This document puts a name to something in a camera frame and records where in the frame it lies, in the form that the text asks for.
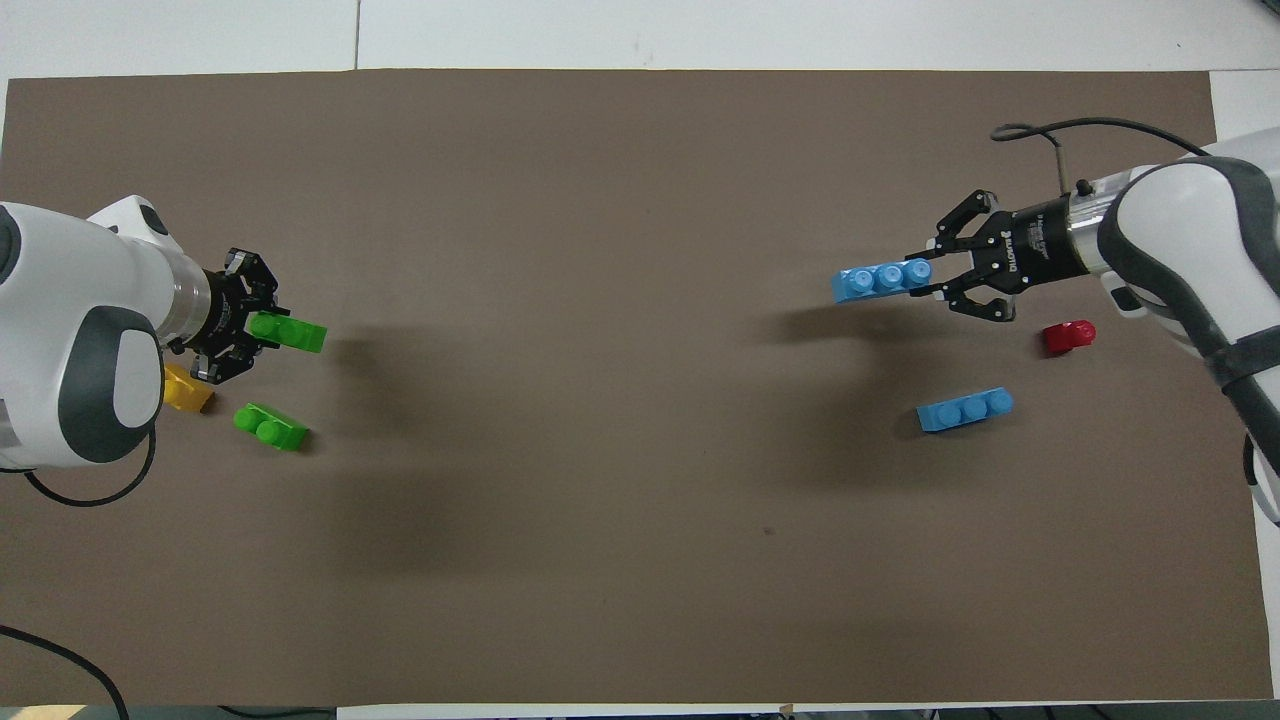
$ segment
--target toy block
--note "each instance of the toy block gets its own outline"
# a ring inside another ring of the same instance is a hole
[[[248,334],[276,345],[285,345],[307,352],[320,352],[329,329],[324,325],[303,323],[287,315],[257,313],[248,322]]]
[[[836,302],[852,302],[899,295],[929,284],[933,265],[928,260],[902,260],[840,270],[831,278]]]
[[[192,378],[182,366],[165,363],[164,401],[169,406],[184,413],[200,413],[212,396],[214,388]]]
[[[1093,345],[1098,329],[1088,320],[1074,320],[1050,325],[1041,331],[1041,334],[1044,337],[1044,347],[1055,355],[1061,355],[1070,352],[1073,347]]]
[[[955,400],[922,405],[915,413],[920,416],[920,428],[924,432],[937,433],[1004,415],[1012,409],[1014,396],[1005,388],[997,387]]]
[[[256,402],[237,410],[232,421],[237,428],[253,433],[257,439],[276,450],[297,450],[307,434],[307,427],[302,423]]]

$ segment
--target white floor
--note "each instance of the white floor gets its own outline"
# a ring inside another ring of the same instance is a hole
[[[1219,137],[1280,123],[1280,15],[1257,0],[0,0],[0,83],[495,67],[1215,70]],[[1280,530],[1258,520],[1280,697]],[[730,707],[762,711],[707,710]],[[627,712],[645,710],[660,711]],[[375,716],[458,717],[462,708],[343,711],[343,720]]]

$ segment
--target cable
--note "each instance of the cable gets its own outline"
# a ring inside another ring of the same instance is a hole
[[[219,705],[218,710],[224,712],[230,712],[237,717],[247,717],[250,720],[275,720],[276,717],[297,717],[300,715],[333,715],[334,711],[328,707],[300,707],[297,710],[282,710],[279,712],[246,712],[243,710],[237,710],[229,705]]]
[[[142,484],[142,478],[147,477],[147,473],[151,470],[151,461],[155,460],[155,457],[156,457],[156,428],[155,425],[152,425],[151,429],[147,432],[147,459],[142,461],[142,469],[138,470],[138,475],[133,478],[133,482],[124,486],[124,488],[120,489],[119,492],[109,495],[106,497],[99,497],[97,500],[77,500],[74,497],[67,497],[65,495],[59,495],[54,492],[52,489],[49,488],[49,486],[40,482],[40,478],[36,477],[36,473],[27,471],[24,473],[24,475],[27,475],[27,482],[31,483],[31,487],[38,489],[40,495],[44,495],[45,497],[52,500],[54,502],[60,502],[63,505],[69,505],[72,507],[100,507],[102,505],[108,505],[115,502],[116,500],[120,500],[122,497],[133,492],[133,488]]]
[[[996,142],[1009,142],[1011,140],[1023,140],[1037,135],[1048,137],[1046,133],[1051,131],[1074,128],[1080,126],[1111,126],[1117,128],[1144,132],[1147,135],[1153,135],[1164,141],[1172,142],[1174,145],[1181,147],[1183,150],[1190,152],[1192,155],[1199,155],[1202,158],[1207,158],[1210,155],[1199,145],[1196,145],[1188,140],[1178,137],[1171,132],[1162,131],[1155,126],[1148,126],[1147,123],[1139,123],[1137,120],[1126,120],[1124,118],[1075,118],[1070,120],[1060,120],[1056,123],[1050,123],[1047,126],[1028,126],[1025,123],[1011,123],[1000,126],[998,128],[991,131],[991,140],[995,140]]]
[[[1267,497],[1262,484],[1258,483],[1258,475],[1253,471],[1253,437],[1249,433],[1244,433],[1244,482],[1249,484],[1249,492],[1253,495],[1253,502],[1258,505],[1258,510],[1267,520],[1280,525],[1280,511],[1276,510],[1275,503]]]
[[[70,660],[76,665],[79,665],[81,667],[84,669],[86,673],[93,675],[93,679],[97,680],[99,683],[102,683],[102,687],[106,688],[106,694],[111,696],[111,705],[115,706],[115,712],[120,716],[120,720],[129,720],[129,708],[124,707],[124,698],[120,696],[120,689],[115,687],[115,683],[111,682],[111,678],[109,678],[106,673],[104,673],[97,665],[93,665],[81,655],[55,642],[46,641],[40,635],[24,633],[22,630],[10,628],[8,625],[0,625],[0,635],[5,635],[15,641],[22,641],[24,643],[33,644],[41,650],[47,650],[54,655],[65,657],[67,660]]]
[[[1053,145],[1053,160],[1057,161],[1057,188],[1059,188],[1059,191],[1062,195],[1069,195],[1071,192],[1071,181],[1068,179],[1068,173],[1066,173],[1066,150],[1062,149],[1062,143],[1059,142],[1056,137],[1053,137],[1052,135],[1050,135],[1048,131],[1039,129],[1036,126],[1029,126],[1027,123],[1009,123],[1009,124],[1005,124],[1005,126],[1000,126],[998,128],[991,131],[991,138],[995,140],[996,142],[1007,142],[1010,140],[1021,140],[1021,138],[1018,138],[1018,137],[1004,137],[1004,136],[1001,136],[1001,138],[998,138],[998,140],[996,138],[997,133],[1000,133],[1000,132],[1007,132],[1007,131],[1012,131],[1012,129],[1027,131],[1027,132],[1029,132],[1032,135],[1038,135],[1038,136],[1043,137],[1044,140],[1050,141]]]

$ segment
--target red lego brick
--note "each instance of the red lego brick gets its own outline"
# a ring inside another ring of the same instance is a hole
[[[1073,320],[1059,323],[1042,331],[1044,347],[1055,355],[1069,352],[1073,347],[1093,345],[1093,338],[1098,337],[1097,328],[1088,320]]]

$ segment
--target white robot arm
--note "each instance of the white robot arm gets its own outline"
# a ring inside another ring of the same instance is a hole
[[[247,314],[288,314],[252,252],[207,273],[138,196],[81,220],[0,204],[0,469],[110,462],[160,409],[163,347],[219,383],[264,346]]]
[[[911,295],[951,310],[1012,320],[1028,287],[1097,274],[1124,315],[1151,314],[1201,357],[1248,430],[1247,475],[1275,497],[1280,465],[1280,128],[1210,145],[1203,155],[1140,167],[1015,213],[995,211],[972,237],[965,224],[991,213],[993,196],[970,195],[938,223],[924,252],[969,252],[973,269]],[[965,291],[1009,295],[986,305]]]

